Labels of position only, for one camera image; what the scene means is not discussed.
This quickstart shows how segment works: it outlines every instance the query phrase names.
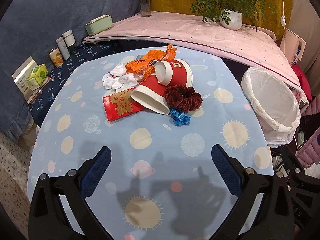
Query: white flower pot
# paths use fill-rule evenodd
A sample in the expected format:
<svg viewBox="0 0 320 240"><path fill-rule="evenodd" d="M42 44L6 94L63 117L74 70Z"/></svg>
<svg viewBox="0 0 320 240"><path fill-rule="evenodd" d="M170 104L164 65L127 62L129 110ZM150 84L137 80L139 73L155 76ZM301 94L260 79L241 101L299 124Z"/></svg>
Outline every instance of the white flower pot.
<svg viewBox="0 0 320 240"><path fill-rule="evenodd" d="M229 22L229 25L227 25L225 21L222 21L220 18L221 25L229 30L233 30L233 31L239 30L242 26L241 13L230 11L230 10L227 10L227 11L229 12L228 16L231 19Z"/></svg>

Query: bolt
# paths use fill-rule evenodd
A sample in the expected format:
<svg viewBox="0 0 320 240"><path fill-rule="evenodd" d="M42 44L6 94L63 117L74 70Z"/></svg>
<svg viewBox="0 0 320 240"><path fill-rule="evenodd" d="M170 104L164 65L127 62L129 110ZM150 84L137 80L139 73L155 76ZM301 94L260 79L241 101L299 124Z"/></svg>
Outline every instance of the bolt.
<svg viewBox="0 0 320 240"><path fill-rule="evenodd" d="M42 173L42 174L39 176L39 179L45 179L46 177L47 177L47 174Z"/></svg>
<svg viewBox="0 0 320 240"><path fill-rule="evenodd" d="M246 171L249 175L254 174L254 169L253 169L253 168L246 168L245 171Z"/></svg>
<svg viewBox="0 0 320 240"><path fill-rule="evenodd" d="M283 177L283 173L281 171L277 171L276 175L278 178L282 178Z"/></svg>
<svg viewBox="0 0 320 240"><path fill-rule="evenodd" d="M77 173L76 170L70 170L70 171L68 171L68 175L69 175L69 176L74 176L76 173Z"/></svg>

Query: white trash bag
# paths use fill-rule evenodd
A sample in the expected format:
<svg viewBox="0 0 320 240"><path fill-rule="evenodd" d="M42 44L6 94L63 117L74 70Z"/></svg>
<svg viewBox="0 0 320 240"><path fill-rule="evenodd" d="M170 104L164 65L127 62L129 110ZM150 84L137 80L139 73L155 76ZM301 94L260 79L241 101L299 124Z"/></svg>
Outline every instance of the white trash bag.
<svg viewBox="0 0 320 240"><path fill-rule="evenodd" d="M299 104L287 85L260 67L249 68L241 87L250 101L267 145L277 148L292 141L300 124Z"/></svg>

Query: textured blue pad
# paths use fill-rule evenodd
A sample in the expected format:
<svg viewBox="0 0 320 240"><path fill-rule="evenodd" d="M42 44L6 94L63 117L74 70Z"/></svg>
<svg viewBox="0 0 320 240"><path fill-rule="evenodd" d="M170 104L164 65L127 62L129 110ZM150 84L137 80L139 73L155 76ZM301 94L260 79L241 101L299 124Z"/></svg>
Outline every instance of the textured blue pad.
<svg viewBox="0 0 320 240"><path fill-rule="evenodd" d="M101 153L81 181L80 194L83 199L90 197L111 162L111 151L108 147Z"/></svg>
<svg viewBox="0 0 320 240"><path fill-rule="evenodd" d="M212 147L211 157L230 193L240 198L242 195L241 178L217 145Z"/></svg>

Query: planet print tablecloth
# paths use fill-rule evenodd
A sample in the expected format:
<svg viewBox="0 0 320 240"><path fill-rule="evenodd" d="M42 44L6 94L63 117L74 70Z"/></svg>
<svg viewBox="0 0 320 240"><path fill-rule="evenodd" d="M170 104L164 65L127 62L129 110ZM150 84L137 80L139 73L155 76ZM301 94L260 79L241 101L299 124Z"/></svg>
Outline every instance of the planet print tablecloth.
<svg viewBox="0 0 320 240"><path fill-rule="evenodd" d="M42 172L64 175L108 146L111 163L86 202L115 240L207 239L237 199L211 159L213 145L219 143L244 167L273 175L258 120L224 62L177 48L176 58L189 63L193 87L203 98L201 107L189 113L190 124L177 127L169 115L151 110L107 121L102 97L113 91L102 86L103 75L150 48L85 62L66 81L44 119L29 168L30 200ZM81 232L65 197L62 203L71 225Z"/></svg>

